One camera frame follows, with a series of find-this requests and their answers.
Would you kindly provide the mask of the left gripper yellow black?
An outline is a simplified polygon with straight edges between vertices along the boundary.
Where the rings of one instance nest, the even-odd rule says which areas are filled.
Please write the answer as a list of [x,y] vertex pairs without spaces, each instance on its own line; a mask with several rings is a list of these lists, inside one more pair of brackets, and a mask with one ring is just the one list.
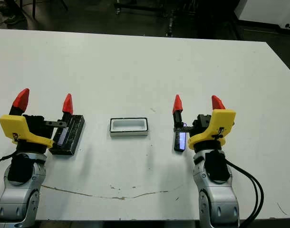
[[62,121],[46,121],[39,115],[22,115],[28,106],[29,89],[23,89],[12,103],[9,115],[0,118],[6,137],[16,144],[18,152],[45,153],[52,148],[54,128],[65,128],[73,115],[72,95],[67,94],[63,103]]

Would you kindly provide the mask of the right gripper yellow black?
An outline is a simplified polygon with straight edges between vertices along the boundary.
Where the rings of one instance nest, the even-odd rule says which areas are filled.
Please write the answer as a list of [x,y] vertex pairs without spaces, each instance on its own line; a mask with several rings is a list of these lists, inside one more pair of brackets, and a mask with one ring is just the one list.
[[175,96],[173,105],[173,119],[175,133],[189,133],[188,147],[196,151],[201,150],[205,144],[211,144],[219,150],[225,145],[227,136],[234,126],[236,112],[226,109],[222,100],[212,95],[211,115],[199,114],[191,126],[184,126],[181,113],[182,101],[179,95]]

